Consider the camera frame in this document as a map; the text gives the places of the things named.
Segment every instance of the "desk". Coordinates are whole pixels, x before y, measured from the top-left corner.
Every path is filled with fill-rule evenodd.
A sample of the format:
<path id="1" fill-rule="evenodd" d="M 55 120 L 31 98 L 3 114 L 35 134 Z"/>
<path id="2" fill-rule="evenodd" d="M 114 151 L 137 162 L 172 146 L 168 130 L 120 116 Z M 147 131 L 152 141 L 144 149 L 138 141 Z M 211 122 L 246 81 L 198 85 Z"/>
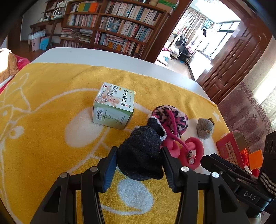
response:
<path id="1" fill-rule="evenodd" d="M 49 43 L 48 43 L 48 46 L 47 46 L 46 50 L 50 49 L 51 42 L 52 42 L 52 37 L 54 35 L 54 31 L 55 31 L 55 27 L 56 27 L 57 23 L 61 23 L 62 21 L 63 21 L 63 18 L 57 18 L 57 19 L 46 20 L 46 21 L 42 21 L 42 22 L 30 25 L 30 28 L 32 29 L 32 33 L 35 32 L 36 27 L 46 26 L 46 25 L 53 25 L 52 29 L 51 29 L 50 36 L 49 36 Z"/>
<path id="2" fill-rule="evenodd" d="M 181 74 L 141 59 L 113 52 L 87 48 L 55 47 L 40 55 L 32 63 L 38 62 L 73 63 L 121 69 L 177 85 L 210 100 L 197 82 Z"/>

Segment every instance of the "red container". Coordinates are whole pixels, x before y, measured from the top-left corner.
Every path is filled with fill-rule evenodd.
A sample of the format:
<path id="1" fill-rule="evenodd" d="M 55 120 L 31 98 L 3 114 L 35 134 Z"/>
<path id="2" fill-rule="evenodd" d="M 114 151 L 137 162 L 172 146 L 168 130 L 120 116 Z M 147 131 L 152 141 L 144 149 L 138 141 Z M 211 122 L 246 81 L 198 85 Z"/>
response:
<path id="1" fill-rule="evenodd" d="M 244 169 L 240 151 L 247 149 L 250 154 L 248 144 L 240 131 L 232 131 L 216 143 L 219 155 L 230 163 Z"/>

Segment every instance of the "wooden desk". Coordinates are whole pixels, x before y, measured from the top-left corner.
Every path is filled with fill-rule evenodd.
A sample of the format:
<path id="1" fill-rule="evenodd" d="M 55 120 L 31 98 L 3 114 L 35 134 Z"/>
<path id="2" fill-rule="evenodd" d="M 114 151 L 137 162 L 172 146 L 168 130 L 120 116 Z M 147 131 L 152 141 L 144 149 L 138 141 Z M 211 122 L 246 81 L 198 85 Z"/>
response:
<path id="1" fill-rule="evenodd" d="M 62 21 L 63 21 L 63 18 L 57 18 L 57 19 L 46 20 L 43 22 L 39 22 L 39 23 L 30 25 L 30 28 L 32 29 L 32 34 L 35 33 L 36 27 L 53 25 L 53 27 L 51 29 L 51 33 L 49 35 L 49 43 L 48 43 L 48 46 L 46 47 L 46 50 L 50 49 L 52 37 L 54 36 L 54 31 L 55 31 L 55 27 L 56 27 L 57 23 L 62 23 Z"/>

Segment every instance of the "orange book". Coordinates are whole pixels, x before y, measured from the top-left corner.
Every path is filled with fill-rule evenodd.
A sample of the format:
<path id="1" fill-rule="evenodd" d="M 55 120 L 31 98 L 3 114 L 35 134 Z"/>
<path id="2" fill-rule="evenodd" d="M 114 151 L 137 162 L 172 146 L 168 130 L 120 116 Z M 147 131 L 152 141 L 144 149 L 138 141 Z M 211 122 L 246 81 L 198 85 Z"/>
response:
<path id="1" fill-rule="evenodd" d="M 97 2 L 93 2 L 91 3 L 88 12 L 95 12 L 95 9 L 97 8 L 98 3 Z"/>

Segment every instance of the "green and white box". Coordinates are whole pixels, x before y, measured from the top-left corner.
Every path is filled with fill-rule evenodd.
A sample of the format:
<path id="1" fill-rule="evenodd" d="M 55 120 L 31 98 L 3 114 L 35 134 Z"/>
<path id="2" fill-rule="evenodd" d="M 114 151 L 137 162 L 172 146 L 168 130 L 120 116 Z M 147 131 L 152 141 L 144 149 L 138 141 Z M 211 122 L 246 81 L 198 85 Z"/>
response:
<path id="1" fill-rule="evenodd" d="M 134 113 L 135 92 L 104 82 L 94 100 L 93 122 L 124 129 Z"/>

